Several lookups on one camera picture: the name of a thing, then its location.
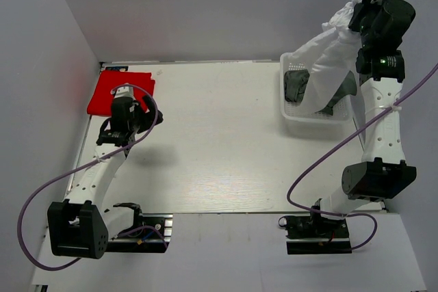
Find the white t shirt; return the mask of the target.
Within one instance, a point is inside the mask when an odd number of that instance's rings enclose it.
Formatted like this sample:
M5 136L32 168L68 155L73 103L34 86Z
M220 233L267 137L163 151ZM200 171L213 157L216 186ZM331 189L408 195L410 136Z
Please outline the white t shirt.
M354 7L362 0L351 0L322 24L322 33L303 44L290 56L309 72L298 113L312 114L323 109L335 95L348 72L353 71L361 46L360 36L348 28Z

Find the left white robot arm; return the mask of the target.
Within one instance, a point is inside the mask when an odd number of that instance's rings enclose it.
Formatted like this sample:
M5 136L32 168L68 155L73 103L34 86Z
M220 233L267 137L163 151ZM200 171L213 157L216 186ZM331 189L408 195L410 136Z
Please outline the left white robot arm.
M99 129L92 165L61 202L52 202L47 211L51 251L55 256L99 259L110 241L144 230L140 205L119 202L104 207L105 195L121 165L136 142L163 120L155 101L145 95L142 102L132 96L115 96L111 116Z

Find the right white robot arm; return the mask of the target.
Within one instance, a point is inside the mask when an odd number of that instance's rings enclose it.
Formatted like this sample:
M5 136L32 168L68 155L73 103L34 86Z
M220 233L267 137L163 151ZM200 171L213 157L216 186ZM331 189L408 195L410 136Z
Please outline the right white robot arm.
M405 78L398 47L414 18L415 9L404 0L362 0L354 8L348 27L361 37L355 66L365 119L382 118L365 130L361 162L346 167L341 187L315 203L319 213L310 217L309 227L319 237L359 207L394 198L417 176L416 167L406 163L395 104Z

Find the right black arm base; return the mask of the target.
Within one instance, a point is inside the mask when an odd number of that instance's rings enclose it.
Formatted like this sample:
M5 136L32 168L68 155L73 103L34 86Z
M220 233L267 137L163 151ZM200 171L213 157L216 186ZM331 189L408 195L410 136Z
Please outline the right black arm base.
M285 215L278 220L286 232L288 255L351 254L346 220L311 215Z

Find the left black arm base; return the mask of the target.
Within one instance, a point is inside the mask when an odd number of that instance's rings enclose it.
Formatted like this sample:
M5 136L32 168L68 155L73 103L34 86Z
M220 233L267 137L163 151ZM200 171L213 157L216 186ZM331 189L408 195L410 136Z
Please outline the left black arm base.
M142 214L141 230L112 239L106 252L163 254L170 245L173 214Z

